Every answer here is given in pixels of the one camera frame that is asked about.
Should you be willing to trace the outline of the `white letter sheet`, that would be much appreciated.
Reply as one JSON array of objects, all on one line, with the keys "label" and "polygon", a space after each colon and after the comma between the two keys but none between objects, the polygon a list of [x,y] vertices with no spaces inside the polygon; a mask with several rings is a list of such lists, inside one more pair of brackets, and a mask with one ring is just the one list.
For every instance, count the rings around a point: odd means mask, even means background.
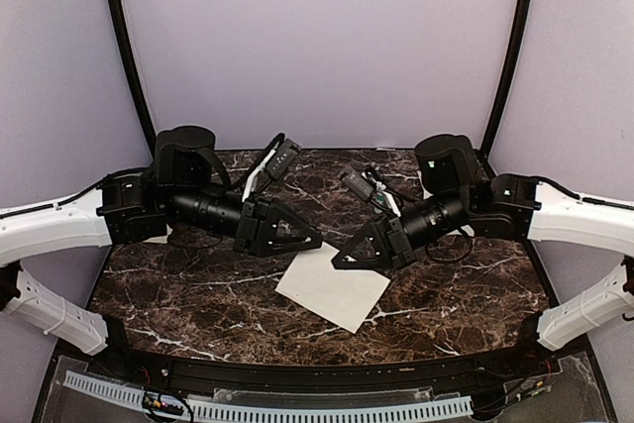
[{"label": "white letter sheet", "polygon": [[336,326],[357,333],[390,280],[372,270],[337,270],[328,244],[299,253],[275,291]]}]

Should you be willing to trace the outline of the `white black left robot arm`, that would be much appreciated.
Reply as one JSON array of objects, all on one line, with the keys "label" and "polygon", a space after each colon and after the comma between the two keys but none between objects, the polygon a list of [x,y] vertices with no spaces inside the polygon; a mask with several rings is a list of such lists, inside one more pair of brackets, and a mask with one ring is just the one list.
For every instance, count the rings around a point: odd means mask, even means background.
[{"label": "white black left robot arm", "polygon": [[230,178],[215,134],[179,126],[157,135],[147,167],[111,173],[67,197],[1,212],[1,311],[77,348],[100,355],[119,379],[140,370],[117,319],[92,313],[39,283],[26,258],[75,248],[110,247],[165,239],[176,224],[233,239],[234,251],[257,258],[321,247],[321,234],[289,206],[265,198],[257,179],[282,179],[300,147],[278,134],[247,174]]}]

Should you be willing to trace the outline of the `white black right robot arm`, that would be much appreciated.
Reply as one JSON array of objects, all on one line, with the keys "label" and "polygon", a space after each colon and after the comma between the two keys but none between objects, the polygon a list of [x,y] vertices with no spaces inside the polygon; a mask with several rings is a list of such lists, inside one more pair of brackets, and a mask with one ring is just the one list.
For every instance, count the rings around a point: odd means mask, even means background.
[{"label": "white black right robot arm", "polygon": [[506,369],[525,377],[575,338],[633,308],[633,205],[573,192],[547,177],[488,175],[470,139],[442,134],[414,154],[429,197],[366,222],[333,257],[336,269],[400,269],[415,252],[470,227],[480,237],[567,242],[610,250],[623,260],[594,286],[525,319]]}]

